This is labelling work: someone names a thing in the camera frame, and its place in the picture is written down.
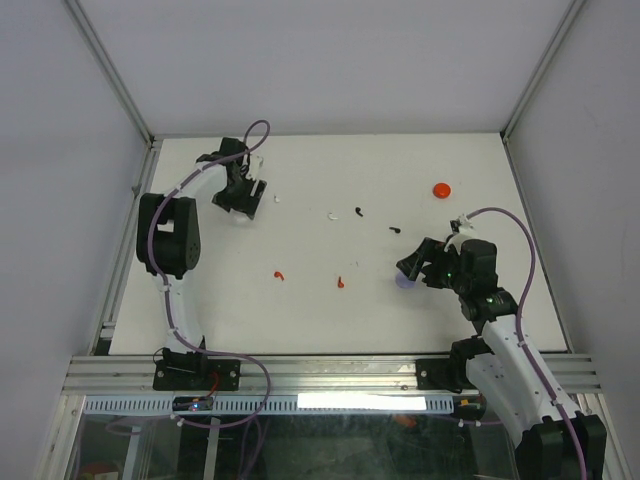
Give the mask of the purple charging case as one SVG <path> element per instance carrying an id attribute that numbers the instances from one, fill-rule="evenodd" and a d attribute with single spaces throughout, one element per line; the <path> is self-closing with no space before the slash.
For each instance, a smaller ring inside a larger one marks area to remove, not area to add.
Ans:
<path id="1" fill-rule="evenodd" d="M 401 289 L 411 289 L 415 286 L 415 281 L 410 280 L 404 274 L 399 272 L 395 277 L 396 285 Z"/>

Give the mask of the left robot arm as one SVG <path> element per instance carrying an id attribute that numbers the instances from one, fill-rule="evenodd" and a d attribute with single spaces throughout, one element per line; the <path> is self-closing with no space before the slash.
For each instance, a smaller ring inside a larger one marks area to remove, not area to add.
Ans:
<path id="1" fill-rule="evenodd" d="M 193 287 L 202 253 L 199 211 L 216 206 L 254 219 L 267 186 L 260 178 L 261 166 L 244 140 L 225 137 L 177 185 L 164 193 L 146 193 L 138 204 L 136 256 L 161 297 L 168 325 L 164 351 L 185 355 L 174 375 L 188 388 L 204 385 L 210 373 L 208 362 L 193 355 L 206 349 Z"/>

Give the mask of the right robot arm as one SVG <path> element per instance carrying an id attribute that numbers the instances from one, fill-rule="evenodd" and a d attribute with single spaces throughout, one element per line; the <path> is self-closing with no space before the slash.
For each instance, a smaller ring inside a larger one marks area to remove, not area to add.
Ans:
<path id="1" fill-rule="evenodd" d="M 450 391 L 475 387 L 515 447 L 523 479 L 600 479 L 607 431 L 553 377 L 524 331 L 520 305 L 498 284 L 497 248 L 463 234 L 424 238 L 396 264 L 401 278 L 449 289 L 474 336 L 452 344 L 446 364 L 428 378 Z"/>

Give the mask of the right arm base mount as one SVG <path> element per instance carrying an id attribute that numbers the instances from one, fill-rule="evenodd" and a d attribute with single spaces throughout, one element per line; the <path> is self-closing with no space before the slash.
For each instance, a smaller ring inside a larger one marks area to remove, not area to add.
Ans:
<path id="1" fill-rule="evenodd" d="M 415 361 L 417 389 L 461 393 L 467 386 L 458 364 L 450 358 L 419 358 Z"/>

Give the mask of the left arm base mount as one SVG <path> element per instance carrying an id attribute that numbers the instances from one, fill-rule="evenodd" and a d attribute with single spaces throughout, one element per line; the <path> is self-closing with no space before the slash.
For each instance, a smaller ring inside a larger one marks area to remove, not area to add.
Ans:
<path id="1" fill-rule="evenodd" d="M 154 356 L 155 391 L 228 392 L 239 389 L 240 362 L 201 353 L 176 353 L 162 348 Z"/>

